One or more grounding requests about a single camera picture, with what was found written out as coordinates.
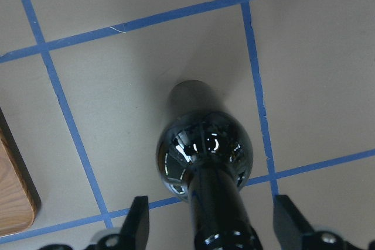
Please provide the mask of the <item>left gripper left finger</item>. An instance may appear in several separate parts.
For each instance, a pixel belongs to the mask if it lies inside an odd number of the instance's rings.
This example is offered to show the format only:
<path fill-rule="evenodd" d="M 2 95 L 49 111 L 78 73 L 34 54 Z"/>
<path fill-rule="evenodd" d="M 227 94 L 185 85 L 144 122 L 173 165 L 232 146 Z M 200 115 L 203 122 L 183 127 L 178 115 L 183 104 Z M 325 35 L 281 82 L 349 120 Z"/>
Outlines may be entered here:
<path fill-rule="evenodd" d="M 120 230 L 121 249 L 145 250 L 149 237 L 149 201 L 147 196 L 134 198 Z"/>

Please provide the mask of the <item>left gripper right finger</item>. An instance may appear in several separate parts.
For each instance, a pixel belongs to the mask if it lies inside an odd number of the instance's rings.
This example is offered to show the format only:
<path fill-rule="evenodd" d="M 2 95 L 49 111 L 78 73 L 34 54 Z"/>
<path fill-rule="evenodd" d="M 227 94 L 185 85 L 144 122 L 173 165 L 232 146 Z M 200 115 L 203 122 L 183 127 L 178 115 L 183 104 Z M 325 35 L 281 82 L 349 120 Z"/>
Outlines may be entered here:
<path fill-rule="evenodd" d="M 315 230 L 287 195 L 274 196 L 273 228 L 282 249 L 304 249 Z"/>

